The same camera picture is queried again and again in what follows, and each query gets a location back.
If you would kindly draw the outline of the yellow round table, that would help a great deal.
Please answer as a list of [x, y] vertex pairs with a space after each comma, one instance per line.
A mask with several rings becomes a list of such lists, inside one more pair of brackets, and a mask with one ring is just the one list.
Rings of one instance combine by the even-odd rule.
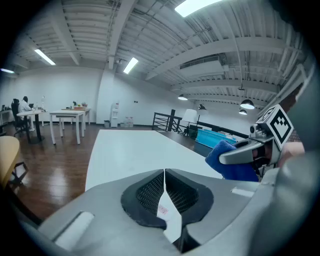
[[4, 189], [17, 163], [20, 142], [14, 136], [0, 136], [0, 185]]

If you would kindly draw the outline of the person's right forearm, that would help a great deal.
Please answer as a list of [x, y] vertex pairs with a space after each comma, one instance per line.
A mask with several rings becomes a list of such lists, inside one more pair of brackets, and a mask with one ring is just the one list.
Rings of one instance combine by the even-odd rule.
[[281, 168], [289, 158], [303, 155], [304, 153], [305, 149], [302, 142], [286, 142], [276, 166]]

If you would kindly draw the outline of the white lamp shade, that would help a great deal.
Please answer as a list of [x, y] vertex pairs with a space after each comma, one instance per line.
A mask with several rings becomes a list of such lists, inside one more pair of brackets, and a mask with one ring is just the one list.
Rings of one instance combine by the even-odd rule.
[[198, 121], [198, 113], [195, 109], [186, 109], [182, 121], [196, 124]]

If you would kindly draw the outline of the white water dispenser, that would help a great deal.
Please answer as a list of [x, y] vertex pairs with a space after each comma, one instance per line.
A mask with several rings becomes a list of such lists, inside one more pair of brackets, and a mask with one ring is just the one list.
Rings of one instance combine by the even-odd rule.
[[111, 113], [110, 113], [110, 127], [111, 128], [118, 127], [118, 113], [119, 113], [119, 102], [115, 102], [112, 104]]

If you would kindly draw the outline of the blue plastic crate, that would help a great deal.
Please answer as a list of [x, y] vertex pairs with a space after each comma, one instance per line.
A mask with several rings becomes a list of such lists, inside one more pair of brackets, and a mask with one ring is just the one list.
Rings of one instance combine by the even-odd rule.
[[222, 133], [218, 133], [207, 129], [198, 129], [195, 141], [199, 144], [214, 148], [221, 140], [227, 141], [230, 144], [235, 144], [237, 140], [230, 136]]

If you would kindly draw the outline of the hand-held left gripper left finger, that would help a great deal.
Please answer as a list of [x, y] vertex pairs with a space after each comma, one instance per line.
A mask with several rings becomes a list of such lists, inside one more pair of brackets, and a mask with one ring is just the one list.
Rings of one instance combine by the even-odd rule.
[[48, 217], [38, 231], [53, 241], [80, 212], [94, 218], [71, 249], [76, 256], [180, 256], [160, 228], [144, 227], [123, 210], [121, 195], [153, 174], [143, 172], [96, 185]]

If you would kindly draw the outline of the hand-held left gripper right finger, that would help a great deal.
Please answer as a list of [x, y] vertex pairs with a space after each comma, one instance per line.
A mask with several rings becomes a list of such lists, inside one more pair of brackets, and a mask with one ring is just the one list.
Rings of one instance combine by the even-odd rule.
[[191, 205], [182, 214], [178, 248], [165, 253], [248, 253], [261, 242], [254, 231], [273, 194], [273, 180], [236, 181], [166, 169], [166, 189]]

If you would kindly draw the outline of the black metal railing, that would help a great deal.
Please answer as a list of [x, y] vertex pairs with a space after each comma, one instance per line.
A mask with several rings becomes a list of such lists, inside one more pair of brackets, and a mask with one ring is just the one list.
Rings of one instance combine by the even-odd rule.
[[[187, 126], [189, 126], [188, 122], [186, 125], [184, 125], [182, 122], [183, 121], [181, 117], [154, 112], [151, 129], [157, 132], [175, 132], [178, 134], [182, 134], [185, 131], [185, 129], [187, 129]], [[244, 133], [201, 121], [197, 121], [193, 126], [196, 130], [198, 130], [200, 127], [209, 128], [213, 132], [224, 132], [231, 136], [240, 137], [242, 139], [249, 138], [249, 135], [246, 135]]]

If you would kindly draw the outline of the black desk lamp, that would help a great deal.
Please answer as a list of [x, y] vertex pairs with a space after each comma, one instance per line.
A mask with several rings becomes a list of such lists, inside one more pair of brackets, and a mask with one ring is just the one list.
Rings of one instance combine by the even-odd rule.
[[200, 121], [201, 116], [206, 116], [208, 114], [208, 110], [205, 108], [203, 104], [199, 104], [198, 110], [197, 110], [197, 124]]

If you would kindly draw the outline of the blue cloth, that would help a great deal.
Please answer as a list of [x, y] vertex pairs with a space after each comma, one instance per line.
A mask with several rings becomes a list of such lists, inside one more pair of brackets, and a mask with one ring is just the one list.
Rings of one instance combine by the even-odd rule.
[[219, 157], [223, 153], [235, 150], [236, 147], [225, 140], [221, 140], [205, 158], [205, 162], [226, 180], [258, 182], [258, 176], [249, 163], [222, 164]]

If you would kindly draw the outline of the round white table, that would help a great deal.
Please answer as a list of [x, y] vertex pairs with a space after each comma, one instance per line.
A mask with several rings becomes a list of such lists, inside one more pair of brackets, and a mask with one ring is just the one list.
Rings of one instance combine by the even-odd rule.
[[[40, 131], [40, 121], [39, 121], [39, 115], [44, 114], [45, 112], [42, 110], [31, 110], [31, 111], [25, 111], [17, 114], [17, 117], [21, 118], [23, 117], [23, 127], [26, 131], [27, 141], [29, 144], [38, 144], [44, 140], [44, 137], [41, 135]], [[36, 137], [30, 137], [29, 133], [29, 126], [28, 126], [28, 117], [35, 118], [35, 131], [36, 131]]]

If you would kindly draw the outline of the black office chair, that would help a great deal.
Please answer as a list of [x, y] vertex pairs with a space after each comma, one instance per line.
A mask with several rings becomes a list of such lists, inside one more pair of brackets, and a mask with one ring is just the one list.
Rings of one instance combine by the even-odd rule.
[[15, 133], [14, 133], [14, 137], [17, 134], [21, 134], [24, 132], [25, 130], [25, 122], [23, 119], [21, 119], [18, 116], [19, 113], [19, 100], [14, 98], [12, 103], [11, 103], [11, 110], [12, 110], [12, 114], [13, 114], [13, 126], [15, 128]]

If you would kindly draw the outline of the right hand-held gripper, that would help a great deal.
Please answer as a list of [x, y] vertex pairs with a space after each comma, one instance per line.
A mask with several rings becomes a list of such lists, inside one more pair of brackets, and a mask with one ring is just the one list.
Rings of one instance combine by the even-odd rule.
[[222, 153], [219, 162], [224, 165], [252, 163], [256, 174], [260, 168], [275, 166], [282, 149], [293, 132], [293, 125], [283, 108], [277, 104], [270, 107], [250, 127], [250, 136], [234, 144], [235, 149]]

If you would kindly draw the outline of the white rectangular desk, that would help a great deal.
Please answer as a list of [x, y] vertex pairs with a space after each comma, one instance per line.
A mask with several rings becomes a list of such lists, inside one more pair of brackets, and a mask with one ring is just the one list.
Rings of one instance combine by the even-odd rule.
[[56, 144], [54, 128], [53, 128], [53, 117], [58, 118], [60, 136], [63, 137], [63, 119], [64, 118], [75, 118], [76, 127], [76, 140], [77, 144], [81, 143], [80, 137], [85, 137], [85, 111], [84, 110], [56, 110], [49, 112], [49, 127], [52, 144]]

